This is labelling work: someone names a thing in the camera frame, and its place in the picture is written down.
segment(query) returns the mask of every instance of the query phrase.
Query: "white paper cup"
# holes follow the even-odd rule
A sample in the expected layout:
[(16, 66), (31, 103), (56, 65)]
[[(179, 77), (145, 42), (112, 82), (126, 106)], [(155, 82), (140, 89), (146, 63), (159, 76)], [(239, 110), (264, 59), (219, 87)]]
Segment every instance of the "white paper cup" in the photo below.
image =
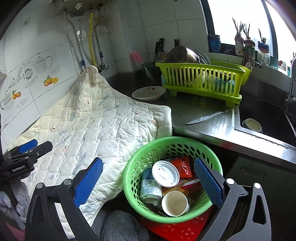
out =
[(171, 217), (179, 217), (189, 211), (186, 196), (179, 191), (167, 193), (161, 202), (163, 211)]

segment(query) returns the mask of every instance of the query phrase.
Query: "cabinet handle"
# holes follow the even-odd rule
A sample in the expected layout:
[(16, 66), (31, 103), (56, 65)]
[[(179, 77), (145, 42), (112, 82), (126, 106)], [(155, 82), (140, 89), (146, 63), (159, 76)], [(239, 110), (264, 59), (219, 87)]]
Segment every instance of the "cabinet handle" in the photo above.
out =
[(267, 176), (267, 174), (264, 174), (264, 176), (257, 176), (257, 175), (253, 175), (253, 174), (250, 174), (250, 173), (247, 173), (246, 171), (245, 171), (245, 169), (244, 169), (244, 167), (242, 167), (242, 172), (244, 173), (244, 174), (246, 174), (246, 175), (250, 175), (250, 176), (253, 176), (253, 177), (257, 177), (257, 178), (261, 178), (261, 179), (263, 179), (263, 178), (265, 178), (266, 176)]

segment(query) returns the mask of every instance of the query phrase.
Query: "yellow gas hose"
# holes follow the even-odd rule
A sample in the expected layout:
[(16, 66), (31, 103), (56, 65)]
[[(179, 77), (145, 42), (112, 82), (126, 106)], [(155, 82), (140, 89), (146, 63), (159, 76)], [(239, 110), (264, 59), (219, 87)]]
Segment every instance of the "yellow gas hose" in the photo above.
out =
[(90, 13), (89, 17), (89, 52), (91, 53), (91, 64), (95, 67), (98, 67), (98, 64), (96, 62), (96, 57), (94, 55), (94, 49), (92, 45), (92, 31), (93, 31), (93, 22), (94, 22), (94, 13)]

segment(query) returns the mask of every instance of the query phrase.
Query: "white quilted cloth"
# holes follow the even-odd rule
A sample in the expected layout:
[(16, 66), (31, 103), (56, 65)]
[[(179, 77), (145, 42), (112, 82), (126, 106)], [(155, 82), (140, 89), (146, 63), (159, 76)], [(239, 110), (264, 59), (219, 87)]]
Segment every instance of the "white quilted cloth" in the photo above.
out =
[[(52, 151), (41, 157), (23, 180), (30, 196), (37, 183), (59, 185), (100, 157), (105, 163), (103, 173), (87, 203), (80, 206), (92, 225), (102, 205), (122, 191), (123, 171), (131, 155), (144, 144), (171, 135), (169, 107), (138, 102), (119, 93), (90, 66), (71, 91), (10, 148), (32, 139), (53, 144)], [(60, 205), (57, 210), (68, 238), (74, 238)]]

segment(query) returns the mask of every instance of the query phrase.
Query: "plaid pants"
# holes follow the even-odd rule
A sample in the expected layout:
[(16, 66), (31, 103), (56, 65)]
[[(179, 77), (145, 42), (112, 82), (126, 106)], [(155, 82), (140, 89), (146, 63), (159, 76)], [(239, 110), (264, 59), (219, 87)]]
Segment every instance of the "plaid pants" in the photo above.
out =
[(124, 211), (100, 210), (91, 228), (101, 241), (149, 241), (147, 229)]

